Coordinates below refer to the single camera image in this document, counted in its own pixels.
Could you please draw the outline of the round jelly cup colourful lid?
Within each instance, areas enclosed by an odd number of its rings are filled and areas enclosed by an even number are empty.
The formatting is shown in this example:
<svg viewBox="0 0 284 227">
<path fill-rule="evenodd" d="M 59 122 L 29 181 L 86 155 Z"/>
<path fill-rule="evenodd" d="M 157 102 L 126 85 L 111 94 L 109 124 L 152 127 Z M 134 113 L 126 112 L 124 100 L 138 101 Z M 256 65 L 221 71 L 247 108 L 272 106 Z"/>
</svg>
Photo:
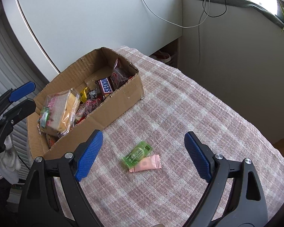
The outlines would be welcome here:
<svg viewBox="0 0 284 227">
<path fill-rule="evenodd" d="M 40 112 L 38 127 L 40 132 L 44 132 L 47 128 L 48 119 L 50 117 L 49 107 L 43 107 Z"/>
</svg>

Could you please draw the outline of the pink checked tablecloth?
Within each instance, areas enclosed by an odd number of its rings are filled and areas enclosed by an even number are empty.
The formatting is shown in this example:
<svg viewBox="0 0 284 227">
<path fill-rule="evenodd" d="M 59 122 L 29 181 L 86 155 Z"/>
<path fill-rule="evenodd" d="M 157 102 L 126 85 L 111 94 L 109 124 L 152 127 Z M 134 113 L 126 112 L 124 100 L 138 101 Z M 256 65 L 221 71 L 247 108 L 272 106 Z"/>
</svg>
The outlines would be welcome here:
<svg viewBox="0 0 284 227">
<path fill-rule="evenodd" d="M 126 46 L 117 52 L 139 70 L 144 97 L 107 126 L 95 163 L 80 185 L 105 226 L 182 226 L 207 182 L 185 146 L 193 131 L 226 159 L 250 158 L 269 217 L 284 203 L 284 157 L 239 113 L 175 68 Z M 141 141 L 159 155 L 161 169 L 130 173 L 122 163 Z"/>
</svg>

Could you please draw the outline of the green candy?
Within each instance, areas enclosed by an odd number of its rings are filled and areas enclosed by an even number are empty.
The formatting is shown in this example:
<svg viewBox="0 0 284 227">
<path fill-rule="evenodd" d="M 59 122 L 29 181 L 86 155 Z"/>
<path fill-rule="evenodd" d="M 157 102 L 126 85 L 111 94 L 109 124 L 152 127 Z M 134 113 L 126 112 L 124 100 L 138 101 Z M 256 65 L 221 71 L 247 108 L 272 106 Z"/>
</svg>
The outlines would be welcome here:
<svg viewBox="0 0 284 227">
<path fill-rule="evenodd" d="M 134 168 L 143 158 L 147 157 L 153 148 L 145 141 L 141 141 L 134 149 L 122 158 L 122 163 L 128 168 Z"/>
</svg>

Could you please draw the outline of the white slatted radiator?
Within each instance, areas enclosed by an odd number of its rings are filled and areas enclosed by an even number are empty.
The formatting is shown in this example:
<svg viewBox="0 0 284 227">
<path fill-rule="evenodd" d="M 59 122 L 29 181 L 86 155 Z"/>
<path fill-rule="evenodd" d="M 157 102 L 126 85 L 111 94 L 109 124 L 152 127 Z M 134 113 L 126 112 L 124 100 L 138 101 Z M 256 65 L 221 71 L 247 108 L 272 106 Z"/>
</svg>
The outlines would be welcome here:
<svg viewBox="0 0 284 227">
<path fill-rule="evenodd" d="M 8 89 L 16 89 L 32 81 L 36 85 L 28 98 L 34 98 L 48 80 L 26 55 L 4 14 L 0 15 L 0 96 Z"/>
</svg>

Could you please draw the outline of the red dark candy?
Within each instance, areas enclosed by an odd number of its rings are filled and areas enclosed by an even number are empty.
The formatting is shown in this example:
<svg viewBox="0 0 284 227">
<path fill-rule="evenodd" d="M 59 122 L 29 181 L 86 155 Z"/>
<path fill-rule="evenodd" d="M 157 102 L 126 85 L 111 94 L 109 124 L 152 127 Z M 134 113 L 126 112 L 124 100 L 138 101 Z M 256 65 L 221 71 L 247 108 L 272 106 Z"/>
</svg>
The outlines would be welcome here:
<svg viewBox="0 0 284 227">
<path fill-rule="evenodd" d="M 83 121 L 90 113 L 92 113 L 101 104 L 101 99 L 87 100 L 83 103 L 75 114 L 74 124 L 77 125 Z"/>
</svg>

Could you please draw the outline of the yellow candy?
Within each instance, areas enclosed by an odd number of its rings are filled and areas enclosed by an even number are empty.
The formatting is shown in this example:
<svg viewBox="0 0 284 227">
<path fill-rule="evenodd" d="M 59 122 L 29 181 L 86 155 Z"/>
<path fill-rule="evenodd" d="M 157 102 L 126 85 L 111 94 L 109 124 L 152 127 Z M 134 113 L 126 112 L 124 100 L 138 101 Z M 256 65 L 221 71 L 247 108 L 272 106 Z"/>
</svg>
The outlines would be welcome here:
<svg viewBox="0 0 284 227">
<path fill-rule="evenodd" d="M 85 103 L 88 99 L 89 88 L 85 87 L 83 90 L 80 91 L 80 101 Z"/>
</svg>

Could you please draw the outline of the packaged white bread slice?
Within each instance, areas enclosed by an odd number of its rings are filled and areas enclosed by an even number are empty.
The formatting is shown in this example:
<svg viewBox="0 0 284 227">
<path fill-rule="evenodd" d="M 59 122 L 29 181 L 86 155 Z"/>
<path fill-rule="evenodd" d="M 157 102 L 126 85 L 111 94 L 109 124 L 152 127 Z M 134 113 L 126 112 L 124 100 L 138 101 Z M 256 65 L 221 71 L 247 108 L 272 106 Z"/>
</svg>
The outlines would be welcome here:
<svg viewBox="0 0 284 227">
<path fill-rule="evenodd" d="M 73 126 L 79 103 L 79 94 L 73 88 L 48 95 L 43 107 L 49 107 L 50 117 L 46 130 L 41 133 L 59 138 L 68 134 Z"/>
</svg>

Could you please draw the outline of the white cloth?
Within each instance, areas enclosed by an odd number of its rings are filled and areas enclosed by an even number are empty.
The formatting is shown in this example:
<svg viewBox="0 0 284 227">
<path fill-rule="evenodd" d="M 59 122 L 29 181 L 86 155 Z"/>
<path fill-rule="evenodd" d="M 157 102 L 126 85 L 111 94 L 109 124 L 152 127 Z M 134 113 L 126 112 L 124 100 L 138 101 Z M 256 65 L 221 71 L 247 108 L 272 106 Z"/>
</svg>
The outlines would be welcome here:
<svg viewBox="0 0 284 227">
<path fill-rule="evenodd" d="M 11 135 L 6 137 L 4 145 L 5 150 L 0 153 L 0 179 L 6 179 L 10 184 L 16 184 L 19 181 L 18 172 L 21 169 L 21 164 Z"/>
</svg>

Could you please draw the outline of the brown cardboard box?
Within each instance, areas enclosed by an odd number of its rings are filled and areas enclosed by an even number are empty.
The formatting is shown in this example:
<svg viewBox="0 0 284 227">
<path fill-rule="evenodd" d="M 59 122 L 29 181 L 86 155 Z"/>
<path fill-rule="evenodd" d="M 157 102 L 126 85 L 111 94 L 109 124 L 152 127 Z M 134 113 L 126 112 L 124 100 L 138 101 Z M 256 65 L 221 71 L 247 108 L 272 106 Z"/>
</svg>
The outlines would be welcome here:
<svg viewBox="0 0 284 227">
<path fill-rule="evenodd" d="M 57 75 L 34 98 L 28 154 L 56 159 L 102 131 L 144 95 L 139 70 L 109 48 L 95 49 Z"/>
</svg>

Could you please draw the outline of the dark snack red-edged clear bag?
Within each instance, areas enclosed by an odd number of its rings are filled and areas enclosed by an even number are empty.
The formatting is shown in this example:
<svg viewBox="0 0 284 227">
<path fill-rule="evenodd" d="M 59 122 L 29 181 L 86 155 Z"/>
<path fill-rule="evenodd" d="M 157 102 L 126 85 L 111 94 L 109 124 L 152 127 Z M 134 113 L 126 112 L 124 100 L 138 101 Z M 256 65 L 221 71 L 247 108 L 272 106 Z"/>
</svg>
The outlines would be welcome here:
<svg viewBox="0 0 284 227">
<path fill-rule="evenodd" d="M 128 80 L 133 77 L 134 75 L 131 74 L 129 71 L 125 70 L 121 64 L 120 59 L 117 58 L 110 76 L 114 90 L 117 90 L 123 85 L 125 85 Z"/>
</svg>

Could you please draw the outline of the Snickers chocolate bar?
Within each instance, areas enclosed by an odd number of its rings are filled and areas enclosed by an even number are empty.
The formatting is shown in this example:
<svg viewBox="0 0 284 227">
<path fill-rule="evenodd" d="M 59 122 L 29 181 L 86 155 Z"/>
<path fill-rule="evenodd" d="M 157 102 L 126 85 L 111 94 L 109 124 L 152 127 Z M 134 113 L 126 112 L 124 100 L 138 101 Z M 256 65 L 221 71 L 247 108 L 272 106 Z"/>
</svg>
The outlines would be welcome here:
<svg viewBox="0 0 284 227">
<path fill-rule="evenodd" d="M 105 100 L 109 95 L 114 92 L 114 86 L 109 76 L 103 79 L 96 80 L 95 84 L 97 84 L 100 89 L 102 100 Z"/>
</svg>

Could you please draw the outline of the white cabinet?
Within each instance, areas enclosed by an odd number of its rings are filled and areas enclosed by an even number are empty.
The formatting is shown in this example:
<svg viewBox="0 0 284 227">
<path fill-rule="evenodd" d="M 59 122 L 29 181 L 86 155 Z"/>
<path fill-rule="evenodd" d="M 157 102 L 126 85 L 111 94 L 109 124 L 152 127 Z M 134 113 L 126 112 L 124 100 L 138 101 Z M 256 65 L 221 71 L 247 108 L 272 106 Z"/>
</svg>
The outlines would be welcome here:
<svg viewBox="0 0 284 227">
<path fill-rule="evenodd" d="M 7 20 L 47 80 L 93 49 L 150 55 L 182 35 L 182 0 L 2 0 Z"/>
</svg>

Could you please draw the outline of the black white candy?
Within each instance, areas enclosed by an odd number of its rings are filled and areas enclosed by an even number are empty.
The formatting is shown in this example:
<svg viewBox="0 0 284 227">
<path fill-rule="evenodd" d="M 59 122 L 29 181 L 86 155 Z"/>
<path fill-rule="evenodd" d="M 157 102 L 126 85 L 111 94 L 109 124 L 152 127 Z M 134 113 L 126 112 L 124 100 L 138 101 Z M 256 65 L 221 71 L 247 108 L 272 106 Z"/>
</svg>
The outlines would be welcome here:
<svg viewBox="0 0 284 227">
<path fill-rule="evenodd" d="M 95 88 L 94 90 L 91 90 L 88 94 L 87 94 L 87 98 L 89 100 L 95 100 L 98 98 L 98 88 Z"/>
</svg>

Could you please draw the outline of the pink candy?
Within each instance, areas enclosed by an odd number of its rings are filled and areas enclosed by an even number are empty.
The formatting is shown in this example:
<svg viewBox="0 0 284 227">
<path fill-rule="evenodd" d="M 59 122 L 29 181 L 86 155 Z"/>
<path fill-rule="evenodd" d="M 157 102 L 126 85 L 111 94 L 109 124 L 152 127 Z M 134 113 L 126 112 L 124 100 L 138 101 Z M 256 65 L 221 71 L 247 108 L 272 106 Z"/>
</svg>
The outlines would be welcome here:
<svg viewBox="0 0 284 227">
<path fill-rule="evenodd" d="M 141 172 L 147 170 L 161 169 L 161 159 L 159 155 L 152 155 L 143 158 L 137 165 L 129 169 L 130 173 Z"/>
</svg>

